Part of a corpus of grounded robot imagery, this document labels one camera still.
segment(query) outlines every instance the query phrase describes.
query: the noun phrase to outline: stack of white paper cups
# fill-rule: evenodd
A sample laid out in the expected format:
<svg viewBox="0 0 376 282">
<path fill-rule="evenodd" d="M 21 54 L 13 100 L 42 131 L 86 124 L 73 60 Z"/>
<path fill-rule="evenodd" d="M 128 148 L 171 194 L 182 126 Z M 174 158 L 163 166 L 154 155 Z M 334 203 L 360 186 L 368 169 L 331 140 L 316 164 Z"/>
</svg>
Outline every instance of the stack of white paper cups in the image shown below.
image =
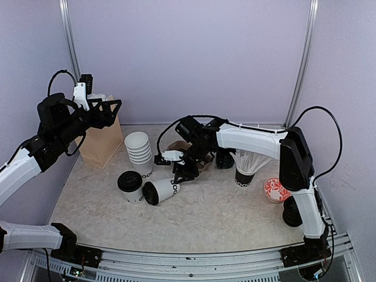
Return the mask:
<svg viewBox="0 0 376 282">
<path fill-rule="evenodd" d="M 142 178 L 152 174 L 152 150 L 149 137 L 144 132 L 133 132 L 125 138 L 124 144 L 127 148 L 130 162 Z"/>
</svg>

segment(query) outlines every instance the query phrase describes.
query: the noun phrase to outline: lavender wall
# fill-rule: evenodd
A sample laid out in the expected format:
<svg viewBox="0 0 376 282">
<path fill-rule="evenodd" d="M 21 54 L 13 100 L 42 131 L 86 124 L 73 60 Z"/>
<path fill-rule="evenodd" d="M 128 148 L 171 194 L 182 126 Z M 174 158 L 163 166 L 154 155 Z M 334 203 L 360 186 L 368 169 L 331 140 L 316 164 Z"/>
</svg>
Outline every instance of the lavender wall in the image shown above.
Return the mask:
<svg viewBox="0 0 376 282">
<path fill-rule="evenodd" d="M 36 134 L 36 106 L 46 96 L 51 76 L 70 63 L 56 1 L 0 1 L 0 162 Z M 54 91 L 72 93 L 72 81 L 58 78 Z M 16 192 L 0 219 L 45 224 L 55 206 L 73 158 L 61 157 L 49 171 Z M 17 281 L 23 251 L 0 254 L 1 281 Z"/>
<path fill-rule="evenodd" d="M 82 72 L 123 123 L 284 122 L 310 1 L 69 1 Z"/>
<path fill-rule="evenodd" d="M 376 2 L 321 0 L 313 48 L 297 113 L 328 107 L 344 138 L 338 167 L 318 181 L 340 232 L 347 231 L 366 281 L 376 261 Z M 299 124 L 317 173 L 338 152 L 335 127 L 325 113 L 308 113 Z"/>
</svg>

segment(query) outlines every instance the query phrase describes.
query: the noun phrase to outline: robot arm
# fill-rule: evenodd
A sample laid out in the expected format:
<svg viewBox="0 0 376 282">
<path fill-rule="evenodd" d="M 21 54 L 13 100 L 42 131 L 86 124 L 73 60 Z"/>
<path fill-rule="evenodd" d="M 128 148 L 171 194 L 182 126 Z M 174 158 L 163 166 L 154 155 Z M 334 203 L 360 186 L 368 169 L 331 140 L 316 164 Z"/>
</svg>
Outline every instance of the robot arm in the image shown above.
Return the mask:
<svg viewBox="0 0 376 282">
<path fill-rule="evenodd" d="M 0 169 L 0 206 L 27 181 L 49 169 L 60 155 L 73 155 L 78 148 L 73 154 L 68 153 L 70 143 L 79 136 L 85 137 L 90 127 L 102 129 L 113 125 L 122 101 L 87 99 L 91 85 L 91 75 L 82 75 L 75 86 L 74 101 L 56 93 L 38 105 L 38 134 L 23 142 Z M 55 257 L 69 257 L 73 262 L 79 256 L 76 236 L 62 224 L 28 226 L 0 221 L 0 252 L 34 248 L 57 249 Z"/>
<path fill-rule="evenodd" d="M 186 152 L 162 153 L 162 159 L 174 163 L 176 183 L 198 177 L 197 164 L 218 148 L 241 149 L 263 154 L 280 161 L 280 181 L 296 202 L 303 222 L 305 244 L 299 250 L 283 249 L 285 266 L 330 256 L 326 226 L 320 210 L 321 199 L 313 186 L 313 159 L 302 131 L 288 132 L 236 127 L 226 120 L 214 119 L 206 125 L 188 116 L 176 126 L 176 132 L 192 143 Z"/>
</svg>

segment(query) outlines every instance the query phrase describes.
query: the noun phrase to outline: black cup lid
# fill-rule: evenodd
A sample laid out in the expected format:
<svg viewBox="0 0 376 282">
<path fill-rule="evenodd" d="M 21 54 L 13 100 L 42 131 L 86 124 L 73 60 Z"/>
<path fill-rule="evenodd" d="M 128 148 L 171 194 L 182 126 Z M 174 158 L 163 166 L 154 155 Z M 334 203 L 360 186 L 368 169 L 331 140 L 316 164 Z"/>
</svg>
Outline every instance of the black cup lid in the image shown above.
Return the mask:
<svg viewBox="0 0 376 282">
<path fill-rule="evenodd" d="M 145 183 L 145 185 L 142 188 L 142 193 L 143 193 L 145 200 L 149 204 L 156 206 L 159 203 L 158 192 L 157 192 L 157 189 L 155 189 L 152 182 Z"/>
<path fill-rule="evenodd" d="M 134 192 L 142 186 L 142 177 L 138 172 L 124 172 L 117 180 L 117 186 L 123 192 Z"/>
</svg>

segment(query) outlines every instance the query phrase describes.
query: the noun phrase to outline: brown paper bag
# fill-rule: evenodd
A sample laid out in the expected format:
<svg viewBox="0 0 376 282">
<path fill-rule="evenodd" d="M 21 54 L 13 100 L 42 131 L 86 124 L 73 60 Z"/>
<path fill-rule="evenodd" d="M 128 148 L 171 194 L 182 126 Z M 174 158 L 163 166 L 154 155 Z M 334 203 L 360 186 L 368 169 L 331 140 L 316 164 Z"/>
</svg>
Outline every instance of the brown paper bag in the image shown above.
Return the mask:
<svg viewBox="0 0 376 282">
<path fill-rule="evenodd" d="M 81 139 L 82 137 L 78 137 L 75 140 L 77 145 Z M 79 151 L 87 165 L 104 169 L 122 142 L 123 133 L 120 128 L 119 118 L 116 117 L 111 127 L 88 129 L 85 141 Z"/>
</svg>

